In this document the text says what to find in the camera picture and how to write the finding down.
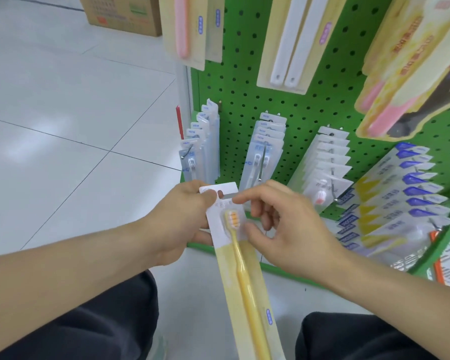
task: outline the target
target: cardboard box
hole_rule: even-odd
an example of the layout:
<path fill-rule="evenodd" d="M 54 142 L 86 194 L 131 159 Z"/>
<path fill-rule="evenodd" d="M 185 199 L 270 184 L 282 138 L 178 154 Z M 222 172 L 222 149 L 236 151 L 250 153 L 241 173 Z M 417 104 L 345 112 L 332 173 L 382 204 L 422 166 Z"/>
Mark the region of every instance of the cardboard box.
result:
<path fill-rule="evenodd" d="M 91 25 L 161 36 L 158 0 L 80 0 Z"/>

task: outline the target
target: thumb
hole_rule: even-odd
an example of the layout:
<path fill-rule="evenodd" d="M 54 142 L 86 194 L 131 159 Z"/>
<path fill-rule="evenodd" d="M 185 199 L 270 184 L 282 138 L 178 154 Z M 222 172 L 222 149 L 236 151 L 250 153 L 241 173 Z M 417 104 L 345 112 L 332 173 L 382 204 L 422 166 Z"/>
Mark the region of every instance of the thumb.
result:
<path fill-rule="evenodd" d="M 217 192 L 215 192 L 213 189 L 207 189 L 203 193 L 200 193 L 198 197 L 204 208 L 207 209 L 217 200 Z"/>
<path fill-rule="evenodd" d="M 272 239 L 264 235 L 264 233 L 252 222 L 245 223 L 245 232 L 248 237 L 248 241 L 254 248 L 256 248 L 261 254 L 267 256 L 272 250 Z"/>

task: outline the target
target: hand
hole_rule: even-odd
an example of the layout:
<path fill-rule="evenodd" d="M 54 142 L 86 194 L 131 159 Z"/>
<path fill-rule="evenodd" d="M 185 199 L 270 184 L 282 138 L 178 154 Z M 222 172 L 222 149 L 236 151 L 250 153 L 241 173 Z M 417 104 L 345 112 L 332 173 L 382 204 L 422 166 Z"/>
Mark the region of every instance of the hand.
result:
<path fill-rule="evenodd" d="M 188 242 L 212 245 L 205 215 L 207 208 L 217 198 L 214 190 L 198 193 L 206 184 L 199 180 L 177 184 L 137 223 L 142 224 L 142 232 L 152 240 L 151 249 L 156 256 L 156 265 L 168 265 L 177 261 Z"/>
<path fill-rule="evenodd" d="M 269 238 L 251 222 L 245 224 L 250 243 L 273 265 L 324 284 L 347 250 L 327 229 L 312 203 L 274 180 L 238 193 L 235 204 L 251 201 L 251 215 L 263 228 L 276 229 Z"/>

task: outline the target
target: left hand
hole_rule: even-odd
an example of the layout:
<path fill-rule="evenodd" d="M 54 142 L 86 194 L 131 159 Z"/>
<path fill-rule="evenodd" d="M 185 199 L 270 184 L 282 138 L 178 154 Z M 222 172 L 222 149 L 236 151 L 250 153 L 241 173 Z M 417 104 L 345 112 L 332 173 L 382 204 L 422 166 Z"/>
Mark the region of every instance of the left hand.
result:
<path fill-rule="evenodd" d="M 187 243 L 197 242 L 212 245 L 208 232 L 206 210 L 215 203 L 217 193 L 209 189 L 199 193 L 206 186 L 202 181 L 193 180 L 177 184 L 144 218 L 144 235 L 150 238 L 150 248 L 156 255 L 156 265 L 166 266 L 177 261 Z"/>

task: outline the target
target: yellow toothbrush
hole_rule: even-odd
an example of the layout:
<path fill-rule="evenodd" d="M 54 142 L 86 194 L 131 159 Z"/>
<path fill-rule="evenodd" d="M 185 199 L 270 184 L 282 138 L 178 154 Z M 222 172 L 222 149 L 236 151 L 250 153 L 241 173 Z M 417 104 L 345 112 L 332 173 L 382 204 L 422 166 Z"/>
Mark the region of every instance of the yellow toothbrush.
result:
<path fill-rule="evenodd" d="M 236 275 L 240 284 L 245 312 L 250 325 L 255 354 L 257 355 L 258 360 L 271 360 L 272 357 L 270 356 L 264 326 L 260 319 L 255 295 L 253 294 L 249 271 L 245 265 L 239 241 L 237 240 L 237 231 L 240 226 L 239 214 L 235 210 L 227 210 L 224 213 L 224 218 L 226 229 L 232 238 L 233 252 L 236 261 Z"/>

